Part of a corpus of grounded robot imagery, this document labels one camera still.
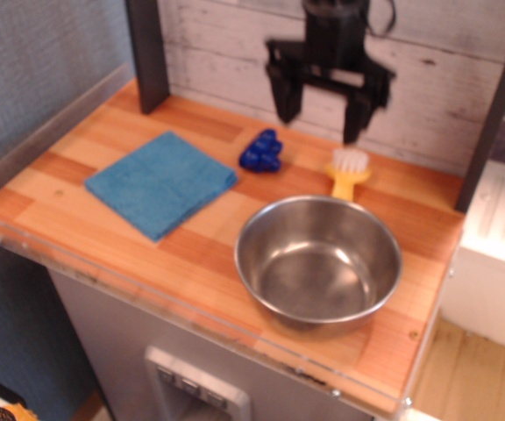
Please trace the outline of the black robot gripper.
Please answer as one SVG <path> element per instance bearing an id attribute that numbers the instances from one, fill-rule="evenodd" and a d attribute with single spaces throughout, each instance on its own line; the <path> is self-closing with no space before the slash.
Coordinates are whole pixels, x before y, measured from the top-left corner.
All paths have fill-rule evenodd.
<path id="1" fill-rule="evenodd" d="M 386 107 L 395 73 L 366 52 L 368 8 L 306 8 L 302 40 L 269 39 L 267 74 L 281 122 L 302 110 L 308 84 L 346 96 L 343 141 L 354 144 L 377 108 Z"/>

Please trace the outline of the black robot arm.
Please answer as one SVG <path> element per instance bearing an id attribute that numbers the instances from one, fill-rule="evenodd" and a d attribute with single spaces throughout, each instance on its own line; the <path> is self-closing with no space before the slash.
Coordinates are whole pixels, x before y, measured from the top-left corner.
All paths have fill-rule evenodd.
<path id="1" fill-rule="evenodd" d="M 304 1 L 305 38 L 269 39 L 267 75 L 279 119 L 302 110 L 303 87 L 345 97 L 343 142 L 354 144 L 375 111 L 388 105 L 395 72 L 372 59 L 365 38 L 373 29 L 368 1 Z"/>

